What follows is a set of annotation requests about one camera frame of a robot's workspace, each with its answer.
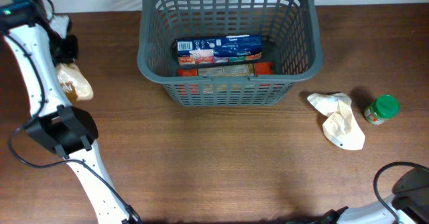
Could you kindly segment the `grey plastic shopping basket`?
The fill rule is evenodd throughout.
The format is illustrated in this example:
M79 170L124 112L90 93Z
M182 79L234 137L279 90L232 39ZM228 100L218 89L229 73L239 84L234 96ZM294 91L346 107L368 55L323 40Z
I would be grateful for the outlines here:
M259 34L261 76L180 76L176 40ZM314 0L142 0L137 65L183 106L273 105L322 68Z

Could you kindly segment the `clear bag with brown label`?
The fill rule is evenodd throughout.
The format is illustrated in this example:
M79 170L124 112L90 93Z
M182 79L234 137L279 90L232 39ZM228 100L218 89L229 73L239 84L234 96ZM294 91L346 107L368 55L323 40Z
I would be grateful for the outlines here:
M56 65L57 78L68 100L89 101L94 97L93 89L75 63Z

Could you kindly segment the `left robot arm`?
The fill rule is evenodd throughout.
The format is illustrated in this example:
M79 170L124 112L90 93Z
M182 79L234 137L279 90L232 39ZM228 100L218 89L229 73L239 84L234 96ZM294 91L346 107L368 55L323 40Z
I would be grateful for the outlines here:
M56 72L78 58L78 40L67 15L48 11L51 0L11 0L1 6L1 36L19 65L30 105L20 131L67 165L80 181L99 223L141 223L140 216L115 190L104 167L96 123L74 107Z

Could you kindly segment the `orange pasta packet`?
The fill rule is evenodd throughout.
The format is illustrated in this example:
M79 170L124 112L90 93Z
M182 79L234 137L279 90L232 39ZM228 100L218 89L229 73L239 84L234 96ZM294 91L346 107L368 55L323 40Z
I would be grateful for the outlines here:
M258 75L271 75L274 74L272 62L258 62L251 64L238 64L229 66L216 66L210 68L199 69L180 69L178 76L258 76ZM184 85L175 85L179 95L186 95L187 90ZM191 95L200 93L200 87L196 84L189 85L188 89ZM227 86L221 85L218 87L218 92L226 92ZM213 94L215 87L213 85L204 85L202 92L204 94Z

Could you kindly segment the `blue carton box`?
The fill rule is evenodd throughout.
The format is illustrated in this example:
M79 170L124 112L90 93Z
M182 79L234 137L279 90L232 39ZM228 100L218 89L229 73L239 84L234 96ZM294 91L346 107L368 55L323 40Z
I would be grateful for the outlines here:
M260 35L213 36L176 40L180 66L205 66L259 60L263 51Z

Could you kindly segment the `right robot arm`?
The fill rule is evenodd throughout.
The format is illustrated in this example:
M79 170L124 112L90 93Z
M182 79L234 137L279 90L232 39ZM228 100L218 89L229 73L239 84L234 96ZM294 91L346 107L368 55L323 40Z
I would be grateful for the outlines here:
M383 198L378 189L381 175L388 169L406 166L406 172ZM428 167L413 162L392 162L381 167L373 179L374 203L337 211L329 210L310 224L409 224L428 222Z

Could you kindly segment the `beige paper bag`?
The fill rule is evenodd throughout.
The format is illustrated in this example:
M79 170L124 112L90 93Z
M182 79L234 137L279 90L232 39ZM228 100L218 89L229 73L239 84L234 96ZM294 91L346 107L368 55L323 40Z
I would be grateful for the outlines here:
M322 130L330 142L344 150L363 149L365 134L353 115L352 100L348 95L314 93L309 95L307 100L319 113L327 117L322 124Z

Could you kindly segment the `green lidded jar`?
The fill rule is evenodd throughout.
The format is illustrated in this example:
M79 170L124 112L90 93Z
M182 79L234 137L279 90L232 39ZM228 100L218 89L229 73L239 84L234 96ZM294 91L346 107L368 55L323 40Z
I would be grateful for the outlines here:
M399 101L391 95L382 95L365 109L364 117L371 124L381 125L395 117L399 112Z

